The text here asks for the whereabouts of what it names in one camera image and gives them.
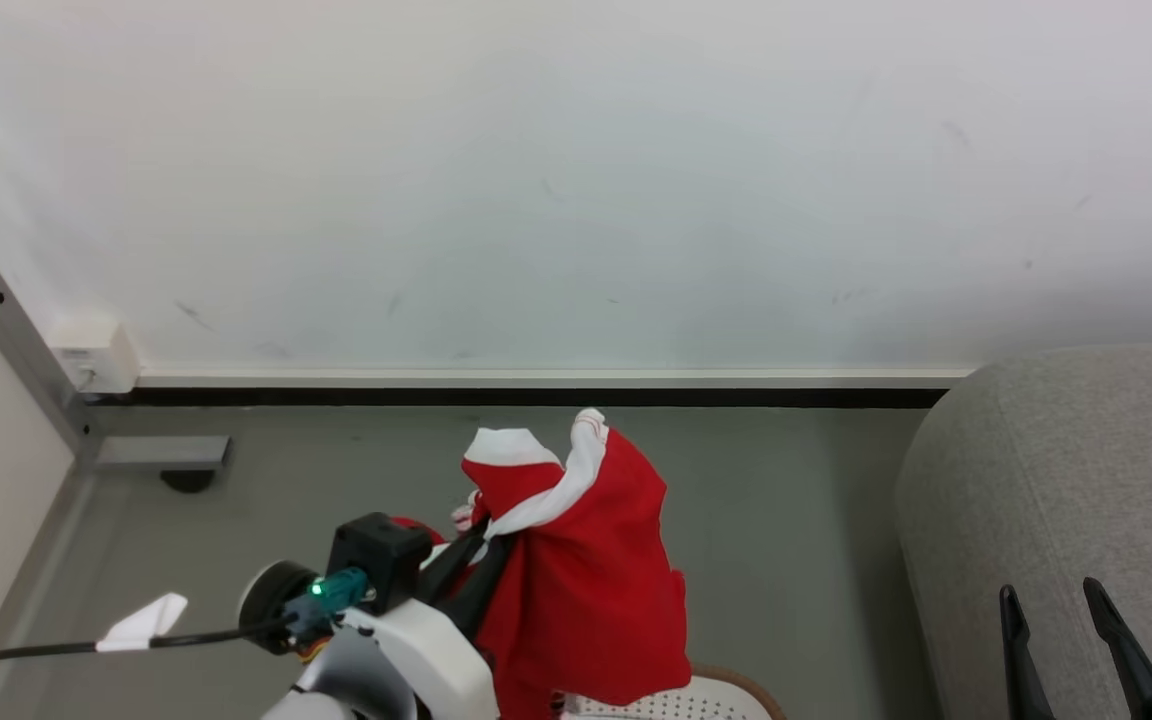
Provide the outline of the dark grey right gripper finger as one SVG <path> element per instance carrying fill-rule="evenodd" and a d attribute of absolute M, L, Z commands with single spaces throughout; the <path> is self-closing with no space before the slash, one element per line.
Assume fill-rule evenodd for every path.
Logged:
<path fill-rule="evenodd" d="M 1011 585 L 1000 589 L 998 606 L 1005 647 L 1007 715 L 1010 719 L 1055 719 L 1030 655 L 1030 628 L 1020 596 Z"/>
<path fill-rule="evenodd" d="M 1106 643 L 1123 689 L 1130 719 L 1152 719 L 1152 661 L 1126 624 L 1100 579 L 1085 577 L 1082 589 L 1098 637 Z"/>

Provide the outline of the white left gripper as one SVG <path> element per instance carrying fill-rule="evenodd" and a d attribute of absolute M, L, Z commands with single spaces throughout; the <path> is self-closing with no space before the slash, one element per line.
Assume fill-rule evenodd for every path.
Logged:
<path fill-rule="evenodd" d="M 361 650 L 349 694 L 380 719 L 498 719 L 488 662 L 473 647 L 515 538 L 457 538 L 422 566 L 419 600 L 379 617 L 346 611 L 339 638 Z M 444 612 L 426 602 L 444 602 Z"/>

